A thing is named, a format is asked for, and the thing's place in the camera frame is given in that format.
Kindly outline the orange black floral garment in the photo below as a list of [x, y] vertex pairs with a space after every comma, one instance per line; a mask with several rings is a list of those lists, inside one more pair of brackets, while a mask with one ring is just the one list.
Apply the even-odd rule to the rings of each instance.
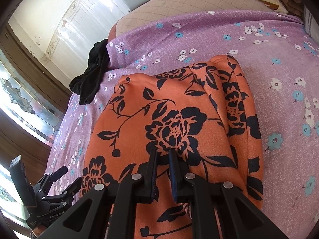
[[230, 181], [263, 202], [263, 150], [252, 92], [233, 56], [121, 77], [84, 159], [81, 194], [120, 182], [159, 154], [155, 201], [137, 206], [136, 238], [191, 238], [190, 207], [174, 203], [168, 152], [208, 182]]

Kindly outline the brown door with stained glass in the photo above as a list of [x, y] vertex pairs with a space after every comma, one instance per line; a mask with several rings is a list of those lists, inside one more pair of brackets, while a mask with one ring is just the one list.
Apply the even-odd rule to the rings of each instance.
[[31, 184], [43, 176], [70, 91], [27, 50], [7, 24], [1, 31], [1, 166], [21, 156]]

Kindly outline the black crumpled garment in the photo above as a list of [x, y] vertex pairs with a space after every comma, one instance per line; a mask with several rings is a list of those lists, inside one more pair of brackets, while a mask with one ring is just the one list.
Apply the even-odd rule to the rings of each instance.
[[108, 70], [110, 57], [106, 48], [108, 40], [96, 42], [89, 52], [88, 66], [83, 74], [74, 77], [70, 90], [80, 96], [80, 105], [90, 104], [99, 91], [103, 76]]

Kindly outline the purple floral bed sheet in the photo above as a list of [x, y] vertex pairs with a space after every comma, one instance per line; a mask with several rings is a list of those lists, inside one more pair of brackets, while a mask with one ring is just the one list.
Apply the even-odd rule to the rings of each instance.
[[83, 177], [99, 116], [121, 77], [149, 76], [233, 56], [252, 92], [263, 150], [262, 210], [289, 238], [306, 238], [318, 222], [318, 44], [294, 16], [259, 11], [205, 11], [153, 22], [106, 46], [110, 57], [94, 100], [73, 93], [46, 173], [68, 172], [58, 195]]

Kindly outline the striped pillow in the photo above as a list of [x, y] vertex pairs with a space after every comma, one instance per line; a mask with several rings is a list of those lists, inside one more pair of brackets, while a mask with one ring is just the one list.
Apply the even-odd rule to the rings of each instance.
[[304, 6], [304, 29], [306, 33], [316, 42], [319, 43], [319, 26], [309, 9]]

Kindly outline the pink quilted mattress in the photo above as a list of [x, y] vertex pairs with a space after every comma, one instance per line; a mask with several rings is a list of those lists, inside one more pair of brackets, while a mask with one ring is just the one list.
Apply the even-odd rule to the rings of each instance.
[[108, 40], [167, 17], [201, 11], [231, 9], [272, 11], [258, 0], [151, 0], [118, 20], [111, 28]]

